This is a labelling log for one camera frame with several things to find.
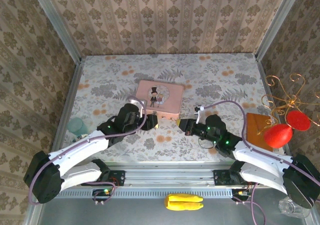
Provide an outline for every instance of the clear plastic cup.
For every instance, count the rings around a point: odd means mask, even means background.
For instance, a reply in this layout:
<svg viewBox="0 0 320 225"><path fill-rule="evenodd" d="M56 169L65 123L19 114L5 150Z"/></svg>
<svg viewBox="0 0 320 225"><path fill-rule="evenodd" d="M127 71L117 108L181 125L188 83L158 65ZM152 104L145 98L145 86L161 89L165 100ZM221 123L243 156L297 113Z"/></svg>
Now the clear plastic cup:
<svg viewBox="0 0 320 225"><path fill-rule="evenodd" d="M288 196L279 201L279 209L282 214L299 219L304 219L310 214L310 209L306 209L296 204Z"/></svg>
<svg viewBox="0 0 320 225"><path fill-rule="evenodd" d="M76 136L80 136L82 134L88 134L87 126L84 124L81 118L74 117L72 118L68 124L66 125L68 131L73 133Z"/></svg>

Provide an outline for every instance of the floor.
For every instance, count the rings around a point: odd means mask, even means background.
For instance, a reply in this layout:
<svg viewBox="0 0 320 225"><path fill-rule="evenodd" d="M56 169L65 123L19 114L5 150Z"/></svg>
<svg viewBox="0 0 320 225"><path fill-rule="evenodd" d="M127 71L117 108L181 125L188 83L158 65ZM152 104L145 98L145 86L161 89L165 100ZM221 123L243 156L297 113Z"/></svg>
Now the floor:
<svg viewBox="0 0 320 225"><path fill-rule="evenodd" d="M265 89L251 53L88 56L82 62L71 118L81 118L89 132L118 114L127 95L136 94L140 80L184 85L180 118L195 118L195 105L230 99L239 102L246 113L268 114L261 103ZM230 132L240 135L243 118L235 105L222 104L205 112L206 116L211 114L218 114ZM67 131L63 146L74 138ZM225 160L214 148L201 148L196 137L186 137L167 119L159 121L158 129L127 136L93 157L130 163Z"/></svg>

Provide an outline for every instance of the yellow object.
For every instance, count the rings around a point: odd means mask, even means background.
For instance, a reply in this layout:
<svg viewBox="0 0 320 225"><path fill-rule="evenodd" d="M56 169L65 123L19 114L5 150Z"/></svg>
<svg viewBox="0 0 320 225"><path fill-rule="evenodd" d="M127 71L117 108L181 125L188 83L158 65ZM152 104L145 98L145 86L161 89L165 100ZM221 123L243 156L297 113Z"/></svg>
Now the yellow object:
<svg viewBox="0 0 320 225"><path fill-rule="evenodd" d="M204 207L204 199L200 196L185 193L169 194L164 199L164 206L173 211L193 211Z"/></svg>

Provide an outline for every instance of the wooden block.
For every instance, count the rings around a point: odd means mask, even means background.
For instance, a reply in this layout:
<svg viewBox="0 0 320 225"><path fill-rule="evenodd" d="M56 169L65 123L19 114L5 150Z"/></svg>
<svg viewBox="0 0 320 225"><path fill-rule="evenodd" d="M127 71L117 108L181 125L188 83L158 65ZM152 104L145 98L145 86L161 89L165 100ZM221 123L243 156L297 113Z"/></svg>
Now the wooden block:
<svg viewBox="0 0 320 225"><path fill-rule="evenodd" d="M246 140L259 148L272 152L273 148L264 140L265 130L258 135L258 133L267 125L266 121L269 119L271 119L269 116L247 113Z"/></svg>

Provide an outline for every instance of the gold wire decoration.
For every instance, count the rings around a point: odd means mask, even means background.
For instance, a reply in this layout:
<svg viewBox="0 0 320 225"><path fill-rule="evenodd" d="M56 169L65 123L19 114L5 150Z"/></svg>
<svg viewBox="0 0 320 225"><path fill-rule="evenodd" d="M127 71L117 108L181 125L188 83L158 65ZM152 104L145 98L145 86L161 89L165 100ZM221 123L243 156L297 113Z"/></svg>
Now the gold wire decoration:
<svg viewBox="0 0 320 225"><path fill-rule="evenodd" d="M277 118L277 115L278 116L284 116L284 120L285 120L285 123L290 126L291 128L293 128L290 124L288 124L287 122L287 115L289 113L290 110L298 110L302 113L302 111L300 110L300 106L301 105L315 105L315 106L320 106L320 103L317 102L317 103L308 103L308 102L302 102L300 100L300 98L298 97L302 88L305 86L306 84L306 79L301 75L301 74L298 74L298 73L292 73L290 75L290 80L294 83L298 82L300 79L302 79L302 85L300 87L300 89L298 90L298 92L296 94L288 94L287 91L285 90L283 84L281 83L280 79L277 77L277 76L274 76L274 75L269 75L269 76L266 76L265 78L265 81L266 83L268 84L269 87L273 87L276 85L276 82L278 82L285 94L284 98L280 98L280 97L276 97L276 96L273 96L271 94L265 94L261 97L261 102L263 104L263 106L265 106L266 108L270 109L271 110L271 119L268 119L266 121L267 123L267 126L265 126L259 133L258 135L264 131L265 129L268 129L268 128L271 128L272 126L274 125L277 125L279 123L279 120ZM320 98L320 91L317 91L315 93L315 97L316 98ZM274 103L274 101L272 100L273 99L276 99L278 101L280 101L280 103L282 105L279 105L279 106L276 106L276 104ZM320 127L320 115L317 114L317 119L318 121L315 122L314 120L312 120L310 117L308 117L308 119L314 123L315 125L317 125L318 127Z"/></svg>

